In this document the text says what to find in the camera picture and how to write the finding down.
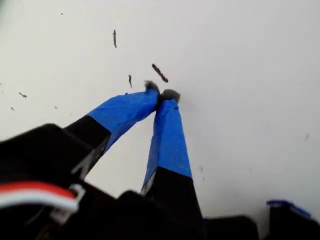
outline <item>blue painter's tape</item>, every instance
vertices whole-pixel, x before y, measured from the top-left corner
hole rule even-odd
[[[136,122],[148,117],[155,110],[157,101],[157,91],[148,89],[115,96],[89,112],[88,116],[111,132],[105,152]]]
[[[288,200],[274,199],[274,200],[267,201],[266,204],[269,207],[275,207],[275,208],[289,206],[292,211],[300,214],[301,216],[304,216],[305,218],[311,218],[311,213],[309,213],[308,211],[304,210],[299,206],[296,206],[293,202],[290,202]]]
[[[157,167],[192,178],[182,120],[174,99],[165,100],[156,111],[143,185]]]

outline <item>red wire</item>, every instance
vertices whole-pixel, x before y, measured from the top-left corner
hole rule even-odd
[[[76,197],[72,192],[50,183],[41,181],[20,181],[13,183],[0,184],[0,194],[16,192],[20,190],[40,190],[45,192],[51,192],[56,195],[60,195],[67,198],[75,199]]]

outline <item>red and white wire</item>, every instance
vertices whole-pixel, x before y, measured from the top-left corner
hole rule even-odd
[[[50,183],[21,181],[0,184],[0,209],[23,204],[48,205],[72,213],[79,207],[72,192]]]

